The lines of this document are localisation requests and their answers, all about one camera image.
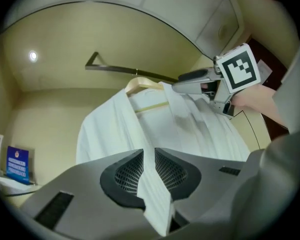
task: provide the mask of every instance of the white robe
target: white robe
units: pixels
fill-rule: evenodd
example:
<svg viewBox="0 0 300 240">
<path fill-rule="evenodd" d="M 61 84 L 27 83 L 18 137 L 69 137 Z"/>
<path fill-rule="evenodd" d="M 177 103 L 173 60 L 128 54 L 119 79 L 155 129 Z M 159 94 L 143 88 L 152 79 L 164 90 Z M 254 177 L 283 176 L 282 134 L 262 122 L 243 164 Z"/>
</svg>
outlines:
<svg viewBox="0 0 300 240">
<path fill-rule="evenodd" d="M 155 170 L 154 148 L 169 148 L 196 156 L 246 161 L 250 152 L 228 118 L 215 114 L 204 95 L 146 89 L 128 98 L 121 90 L 83 121 L 76 163 L 143 149 L 144 172 L 137 196 L 144 199 L 144 216 L 162 236 L 168 232 L 171 196 Z M 135 113 L 136 109 L 169 105 Z"/>
</svg>

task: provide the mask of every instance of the blue booklet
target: blue booklet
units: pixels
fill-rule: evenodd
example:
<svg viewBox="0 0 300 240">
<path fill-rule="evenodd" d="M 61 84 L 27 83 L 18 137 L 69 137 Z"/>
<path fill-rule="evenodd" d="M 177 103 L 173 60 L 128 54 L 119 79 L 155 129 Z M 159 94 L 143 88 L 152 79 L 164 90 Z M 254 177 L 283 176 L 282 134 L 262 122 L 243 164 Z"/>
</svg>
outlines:
<svg viewBox="0 0 300 240">
<path fill-rule="evenodd" d="M 29 151 L 8 146 L 6 175 L 23 184 L 29 184 Z"/>
</svg>

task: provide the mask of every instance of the clothes hanger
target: clothes hanger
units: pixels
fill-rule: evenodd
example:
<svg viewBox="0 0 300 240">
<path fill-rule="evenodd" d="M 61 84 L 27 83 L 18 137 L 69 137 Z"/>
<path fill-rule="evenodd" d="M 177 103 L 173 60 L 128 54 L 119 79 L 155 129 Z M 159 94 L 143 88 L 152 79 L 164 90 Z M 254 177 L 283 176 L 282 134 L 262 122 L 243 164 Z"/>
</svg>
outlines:
<svg viewBox="0 0 300 240">
<path fill-rule="evenodd" d="M 125 93 L 129 96 L 131 94 L 136 94 L 139 91 L 141 91 L 141 88 L 150 88 L 150 89 L 154 89 L 154 90 L 164 90 L 164 86 L 160 83 L 154 82 L 146 77 L 136 77 L 131 79 L 128 84 L 126 85 L 126 87 L 124 88 Z M 147 106 L 144 108 L 140 108 L 135 110 L 135 113 L 139 113 L 139 112 L 143 112 L 143 111 L 147 111 L 147 110 L 151 110 L 154 108 L 158 108 L 158 107 L 162 107 L 165 105 L 169 105 L 169 102 L 162 102 L 159 104 L 155 104 L 155 105 L 151 105 L 151 106 Z"/>
</svg>

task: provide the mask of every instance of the metal rod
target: metal rod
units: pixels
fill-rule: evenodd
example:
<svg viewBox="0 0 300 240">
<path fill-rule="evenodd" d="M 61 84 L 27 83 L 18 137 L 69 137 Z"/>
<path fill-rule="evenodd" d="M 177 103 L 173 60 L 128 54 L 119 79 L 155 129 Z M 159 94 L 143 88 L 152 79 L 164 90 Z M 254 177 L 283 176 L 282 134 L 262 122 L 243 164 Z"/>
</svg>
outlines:
<svg viewBox="0 0 300 240">
<path fill-rule="evenodd" d="M 123 67 L 123 66 L 111 66 L 111 65 L 102 65 L 102 64 L 93 64 L 96 57 L 99 55 L 98 52 L 94 52 L 92 56 L 89 58 L 87 63 L 85 64 L 86 70 L 96 70 L 96 71 L 109 71 L 109 72 L 119 72 L 119 73 L 126 73 L 126 74 L 132 74 L 136 76 L 143 76 L 143 77 L 149 77 L 149 78 L 155 78 L 164 80 L 171 83 L 176 83 L 178 80 L 164 76 L 161 74 L 151 73 L 143 70 L 139 70 L 136 68 L 129 68 L 129 67 Z"/>
</svg>

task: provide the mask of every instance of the ceiling light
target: ceiling light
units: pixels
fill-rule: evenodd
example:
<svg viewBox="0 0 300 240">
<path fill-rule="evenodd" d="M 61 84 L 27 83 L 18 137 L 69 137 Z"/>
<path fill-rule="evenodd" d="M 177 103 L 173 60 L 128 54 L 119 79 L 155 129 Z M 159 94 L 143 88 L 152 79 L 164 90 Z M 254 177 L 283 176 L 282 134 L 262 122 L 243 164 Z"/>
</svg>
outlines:
<svg viewBox="0 0 300 240">
<path fill-rule="evenodd" d="M 30 52 L 29 52 L 29 60 L 30 60 L 31 62 L 36 62 L 37 59 L 38 59 L 37 53 L 36 53 L 35 51 L 33 51 L 33 50 L 30 51 Z"/>
</svg>

